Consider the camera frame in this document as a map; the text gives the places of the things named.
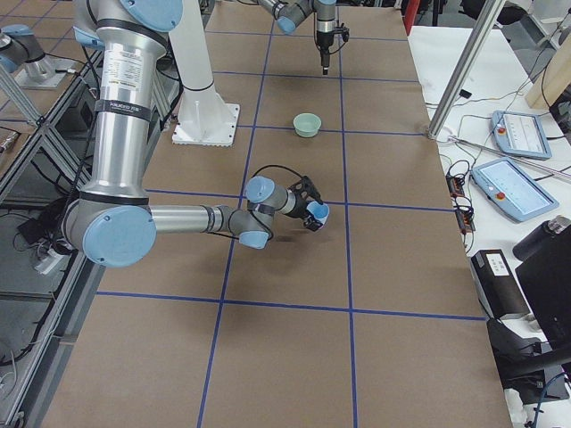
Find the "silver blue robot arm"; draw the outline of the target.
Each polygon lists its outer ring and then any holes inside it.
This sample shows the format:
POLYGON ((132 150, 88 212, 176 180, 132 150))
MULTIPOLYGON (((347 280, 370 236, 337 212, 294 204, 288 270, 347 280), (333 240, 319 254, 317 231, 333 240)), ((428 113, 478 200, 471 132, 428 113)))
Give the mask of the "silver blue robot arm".
POLYGON ((257 5, 273 17, 285 34, 293 34, 306 19, 312 16, 315 19, 315 45, 319 51, 322 73, 328 74, 330 48, 334 43, 336 33, 336 1, 300 0, 287 4, 284 1, 261 0, 257 1, 257 5))
POLYGON ((328 208, 307 177, 283 187, 256 176, 246 185, 246 207, 153 206, 143 188, 153 116, 157 62, 173 53, 181 73, 182 141, 227 144, 239 108, 217 93, 195 1, 77 1, 78 42, 103 53, 95 102, 95 157, 91 178, 65 211, 66 241, 96 264, 137 263, 159 233, 223 233, 261 249, 272 238, 276 214, 316 231, 328 208))

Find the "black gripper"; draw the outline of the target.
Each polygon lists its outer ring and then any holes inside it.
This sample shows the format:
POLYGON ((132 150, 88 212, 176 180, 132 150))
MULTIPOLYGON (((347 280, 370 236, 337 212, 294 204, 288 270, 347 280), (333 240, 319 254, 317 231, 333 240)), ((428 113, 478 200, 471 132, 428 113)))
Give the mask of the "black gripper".
POLYGON ((316 20, 316 45, 319 49, 322 74, 328 74, 330 67, 329 47, 334 43, 335 21, 316 20))
POLYGON ((319 191, 315 187, 311 187, 308 190, 308 194, 304 191, 294 192, 294 208, 292 209, 292 218, 298 218, 303 221, 303 226, 310 231, 318 231, 322 227, 320 220, 309 215, 307 210, 309 197, 317 202, 318 204, 323 204, 319 191))

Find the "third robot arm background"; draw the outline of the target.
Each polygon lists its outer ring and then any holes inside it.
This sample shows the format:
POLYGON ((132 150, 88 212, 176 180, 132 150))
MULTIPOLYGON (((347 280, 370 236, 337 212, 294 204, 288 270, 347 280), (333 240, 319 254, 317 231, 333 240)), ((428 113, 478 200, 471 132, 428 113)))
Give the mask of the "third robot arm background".
POLYGON ((61 81, 34 32, 24 24, 1 28, 1 66, 10 74, 23 67, 24 79, 32 87, 55 87, 61 81))

